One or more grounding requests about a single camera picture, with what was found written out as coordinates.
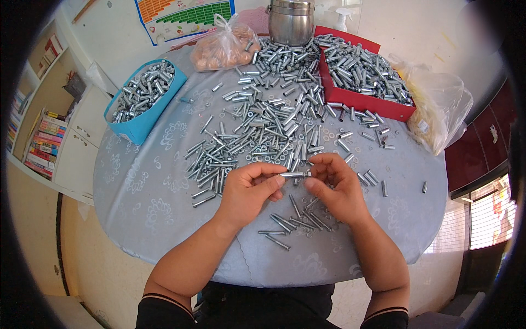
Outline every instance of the dark red cabinet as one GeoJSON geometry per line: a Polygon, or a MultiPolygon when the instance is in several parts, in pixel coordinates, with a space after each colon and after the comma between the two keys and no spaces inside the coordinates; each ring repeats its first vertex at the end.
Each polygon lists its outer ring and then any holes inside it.
{"type": "Polygon", "coordinates": [[[506,81],[464,135],[446,148],[450,192],[480,179],[508,158],[510,124],[515,113],[511,87],[506,81]]]}

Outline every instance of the red tray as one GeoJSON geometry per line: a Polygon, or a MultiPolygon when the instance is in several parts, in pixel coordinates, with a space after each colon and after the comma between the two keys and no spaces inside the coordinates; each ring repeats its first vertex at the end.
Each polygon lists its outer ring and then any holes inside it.
{"type": "MultiPolygon", "coordinates": [[[[339,36],[345,41],[351,41],[353,45],[361,43],[362,49],[378,54],[380,45],[369,41],[359,36],[338,31],[336,29],[316,26],[314,35],[322,35],[332,33],[333,36],[339,36]]],[[[354,106],[356,110],[364,111],[368,109],[371,112],[377,112],[380,116],[406,122],[409,117],[416,110],[416,107],[406,106],[395,102],[386,101],[384,99],[373,96],[362,95],[360,93],[352,92],[346,89],[334,87],[329,73],[329,67],[325,62],[325,54],[321,52],[320,58],[320,75],[323,86],[325,88],[325,98],[328,102],[344,103],[347,106],[354,106]]]]}

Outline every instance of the stainless steel jar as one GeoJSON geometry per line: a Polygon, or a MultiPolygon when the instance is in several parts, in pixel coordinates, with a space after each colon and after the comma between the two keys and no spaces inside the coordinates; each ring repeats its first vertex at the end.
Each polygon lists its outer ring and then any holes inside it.
{"type": "Polygon", "coordinates": [[[267,13],[272,42],[304,46],[312,38],[314,0],[270,0],[267,13]]]}

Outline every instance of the round table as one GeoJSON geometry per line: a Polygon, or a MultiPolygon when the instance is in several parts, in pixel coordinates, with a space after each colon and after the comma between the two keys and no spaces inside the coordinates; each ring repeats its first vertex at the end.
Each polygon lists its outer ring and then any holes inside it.
{"type": "MultiPolygon", "coordinates": [[[[97,216],[108,237],[124,252],[155,264],[171,248],[184,241],[217,210],[220,197],[192,207],[190,195],[199,191],[197,183],[186,178],[185,170],[195,159],[184,159],[186,149],[210,139],[200,134],[200,124],[214,115],[208,130],[219,130],[223,121],[226,131],[240,124],[230,115],[219,117],[221,110],[232,110],[233,104],[221,95],[239,88],[239,76],[234,70],[194,72],[189,53],[191,46],[164,54],[187,76],[188,81],[168,104],[152,132],[142,146],[114,134],[109,128],[97,154],[93,177],[94,202],[97,216]],[[213,93],[210,89],[219,81],[224,86],[213,93]],[[193,104],[181,103],[181,96],[195,99],[193,104]]],[[[251,65],[242,71],[253,70],[251,65]]],[[[279,86],[264,91],[282,97],[279,86]]],[[[288,98],[294,101],[296,94],[288,98]]],[[[371,169],[388,186],[388,197],[382,196],[380,184],[362,187],[367,207],[387,234],[398,245],[408,264],[417,261],[437,234],[446,206],[447,177],[444,153],[432,156],[417,144],[402,122],[386,119],[381,127],[389,126],[388,144],[395,150],[379,148],[360,136],[364,126],[347,117],[341,123],[329,117],[323,125],[321,139],[324,152],[342,151],[335,146],[335,135],[340,128],[352,130],[348,144],[355,157],[350,163],[356,172],[371,169]],[[427,193],[422,193],[424,181],[427,193]]],[[[237,157],[239,165],[247,163],[246,154],[237,157]]],[[[254,287],[290,287],[329,284],[362,277],[359,260],[353,246],[349,227],[339,224],[324,211],[322,202],[314,205],[314,212],[334,228],[312,233],[302,229],[277,239],[291,246],[289,252],[257,233],[258,230],[278,230],[269,214],[278,213],[285,218],[295,214],[288,194],[299,207],[310,202],[303,185],[294,187],[289,180],[283,187],[284,198],[264,206],[259,216],[243,228],[234,239],[216,269],[212,281],[254,287]]]]}

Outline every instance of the plastic bag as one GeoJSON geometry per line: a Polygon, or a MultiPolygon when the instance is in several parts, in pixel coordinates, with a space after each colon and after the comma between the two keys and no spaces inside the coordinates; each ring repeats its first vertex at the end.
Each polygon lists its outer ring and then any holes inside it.
{"type": "Polygon", "coordinates": [[[258,36],[250,27],[237,23],[238,14],[227,22],[223,16],[214,14],[217,31],[199,40],[190,54],[190,60],[198,72],[231,69],[250,63],[254,52],[261,50],[258,36]],[[249,42],[252,45],[245,51],[249,42]]]}
{"type": "Polygon", "coordinates": [[[401,61],[390,54],[391,66],[406,81],[416,105],[407,120],[413,138],[432,154],[439,155],[464,123],[473,106],[473,96],[456,75],[434,73],[426,64],[401,61]]]}

